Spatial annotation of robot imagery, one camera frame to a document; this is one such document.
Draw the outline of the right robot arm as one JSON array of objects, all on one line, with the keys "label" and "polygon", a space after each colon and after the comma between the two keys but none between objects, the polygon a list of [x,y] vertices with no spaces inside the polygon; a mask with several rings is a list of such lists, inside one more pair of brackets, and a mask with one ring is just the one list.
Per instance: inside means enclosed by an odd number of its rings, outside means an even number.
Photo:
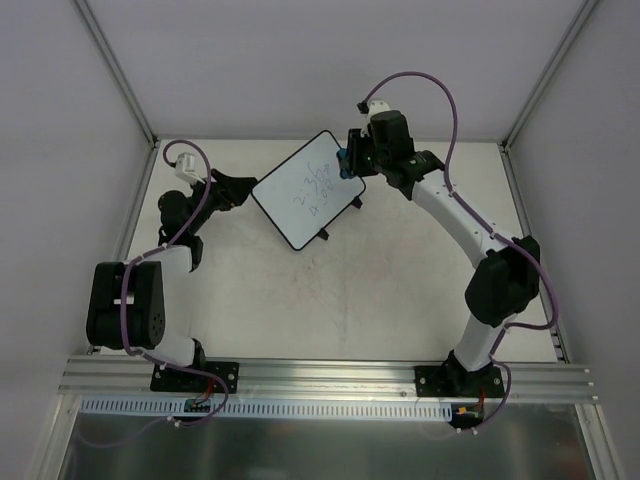
[{"label": "right robot arm", "polygon": [[337,155],[342,178],[381,174],[387,184],[428,212],[461,247],[474,274],[465,290],[470,312],[461,340],[427,378],[435,392],[469,396],[486,381],[490,352],[506,321],[539,293],[534,265],[540,247],[527,236],[502,244],[469,213],[445,181],[445,165],[430,151],[417,151],[406,117],[383,101],[368,109],[366,126],[348,133]]}]

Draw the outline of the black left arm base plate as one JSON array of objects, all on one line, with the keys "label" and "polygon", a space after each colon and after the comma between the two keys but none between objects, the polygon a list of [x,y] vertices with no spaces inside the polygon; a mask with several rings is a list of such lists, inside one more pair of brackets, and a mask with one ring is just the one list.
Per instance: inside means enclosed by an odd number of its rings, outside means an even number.
[{"label": "black left arm base plate", "polygon": [[[231,361],[207,360],[205,371],[216,375],[219,380],[213,381],[214,393],[223,393],[221,381],[227,385],[230,394],[235,394],[240,378],[240,364]],[[186,373],[175,369],[161,369],[155,366],[150,382],[150,390],[163,393],[204,393],[209,386],[209,377],[201,374]]]}]

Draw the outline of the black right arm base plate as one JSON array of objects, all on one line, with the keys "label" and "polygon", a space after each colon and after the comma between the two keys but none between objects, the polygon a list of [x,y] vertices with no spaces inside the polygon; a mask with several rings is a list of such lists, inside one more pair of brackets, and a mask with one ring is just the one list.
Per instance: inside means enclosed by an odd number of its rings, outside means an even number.
[{"label": "black right arm base plate", "polygon": [[443,364],[437,366],[417,365],[413,367],[416,395],[439,398],[501,399],[505,387],[500,369],[489,365],[479,372],[462,369],[449,371]]}]

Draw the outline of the white whiteboard with black frame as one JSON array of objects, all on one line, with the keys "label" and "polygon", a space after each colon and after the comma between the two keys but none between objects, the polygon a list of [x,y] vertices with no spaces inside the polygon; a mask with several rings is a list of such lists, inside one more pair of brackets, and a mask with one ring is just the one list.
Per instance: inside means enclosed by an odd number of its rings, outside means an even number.
[{"label": "white whiteboard with black frame", "polygon": [[366,191],[359,178],[341,177],[340,144],[328,130],[307,141],[258,181],[251,196],[295,251],[314,238]]}]

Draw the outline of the blue whiteboard eraser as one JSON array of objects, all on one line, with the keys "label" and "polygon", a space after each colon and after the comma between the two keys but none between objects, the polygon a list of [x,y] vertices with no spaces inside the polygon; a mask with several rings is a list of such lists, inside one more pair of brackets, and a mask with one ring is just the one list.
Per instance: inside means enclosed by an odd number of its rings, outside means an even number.
[{"label": "blue whiteboard eraser", "polygon": [[336,153],[336,158],[339,165],[339,175],[342,179],[350,179],[352,177],[349,161],[348,161],[348,150],[346,148],[341,148]]}]

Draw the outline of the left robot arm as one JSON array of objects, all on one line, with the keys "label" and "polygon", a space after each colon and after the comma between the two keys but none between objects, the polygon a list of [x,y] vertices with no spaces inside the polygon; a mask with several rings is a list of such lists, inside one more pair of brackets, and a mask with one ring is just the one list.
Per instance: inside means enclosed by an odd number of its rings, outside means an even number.
[{"label": "left robot arm", "polygon": [[94,271],[86,321],[89,343],[142,356],[160,367],[174,366],[174,378],[188,390],[208,381],[199,340],[169,327],[166,300],[174,281],[201,264],[198,231],[210,217],[242,205],[255,177],[233,177],[213,169],[207,180],[190,181],[189,196],[170,190],[160,196],[158,246],[127,262],[102,262]]}]

